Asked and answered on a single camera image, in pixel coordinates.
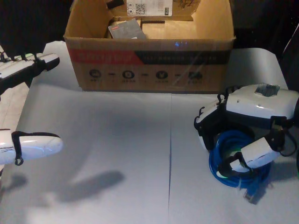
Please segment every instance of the cable plug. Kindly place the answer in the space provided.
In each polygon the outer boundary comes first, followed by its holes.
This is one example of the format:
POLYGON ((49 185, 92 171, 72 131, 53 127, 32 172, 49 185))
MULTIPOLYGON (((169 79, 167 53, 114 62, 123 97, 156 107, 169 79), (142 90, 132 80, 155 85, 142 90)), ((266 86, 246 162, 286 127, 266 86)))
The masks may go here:
POLYGON ((257 177, 248 186, 248 188, 247 188, 247 190, 246 190, 246 192, 245 192, 245 194, 243 196, 248 202, 252 203, 252 199, 254 198, 254 196, 255 196, 258 188, 259 188, 259 185, 260 185, 260 180, 257 177))

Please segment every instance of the white label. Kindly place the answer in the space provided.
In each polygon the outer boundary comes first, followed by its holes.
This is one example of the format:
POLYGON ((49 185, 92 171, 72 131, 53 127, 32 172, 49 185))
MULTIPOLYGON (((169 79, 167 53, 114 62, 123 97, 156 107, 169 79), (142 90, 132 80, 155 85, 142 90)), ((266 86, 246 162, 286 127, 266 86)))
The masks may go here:
POLYGON ((171 16, 172 0, 128 0, 130 16, 171 16))

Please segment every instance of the qr code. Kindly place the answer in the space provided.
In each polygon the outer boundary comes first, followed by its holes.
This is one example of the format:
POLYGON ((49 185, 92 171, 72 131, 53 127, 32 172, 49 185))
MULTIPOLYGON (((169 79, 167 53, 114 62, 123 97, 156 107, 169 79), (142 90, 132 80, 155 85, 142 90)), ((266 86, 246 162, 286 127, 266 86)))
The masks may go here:
POLYGON ((145 4, 135 4, 136 15, 144 15, 145 14, 145 4))
POLYGON ((169 8, 165 7, 165 15, 169 15, 169 8))

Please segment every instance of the gray tabletop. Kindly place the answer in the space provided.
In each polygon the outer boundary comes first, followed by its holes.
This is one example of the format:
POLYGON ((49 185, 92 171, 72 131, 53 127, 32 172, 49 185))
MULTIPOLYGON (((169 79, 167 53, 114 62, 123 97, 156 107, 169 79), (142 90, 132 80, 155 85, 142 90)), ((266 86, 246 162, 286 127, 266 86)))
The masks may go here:
MULTIPOLYGON (((17 130, 56 133, 65 147, 5 167, 1 224, 296 223, 294 158, 272 166, 257 205, 211 175, 192 123, 214 95, 82 92, 65 43, 45 52, 61 63, 34 79, 17 130)), ((259 82, 286 87, 275 56, 233 50, 226 84, 259 82)))

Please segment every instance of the red stripe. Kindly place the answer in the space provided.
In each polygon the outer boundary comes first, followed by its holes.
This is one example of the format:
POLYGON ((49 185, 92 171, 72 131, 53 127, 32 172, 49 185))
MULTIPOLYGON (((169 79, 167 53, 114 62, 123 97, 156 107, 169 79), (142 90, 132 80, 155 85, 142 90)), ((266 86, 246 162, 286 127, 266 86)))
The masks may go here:
POLYGON ((69 49, 69 53, 71 60, 78 63, 143 64, 133 51, 69 49))

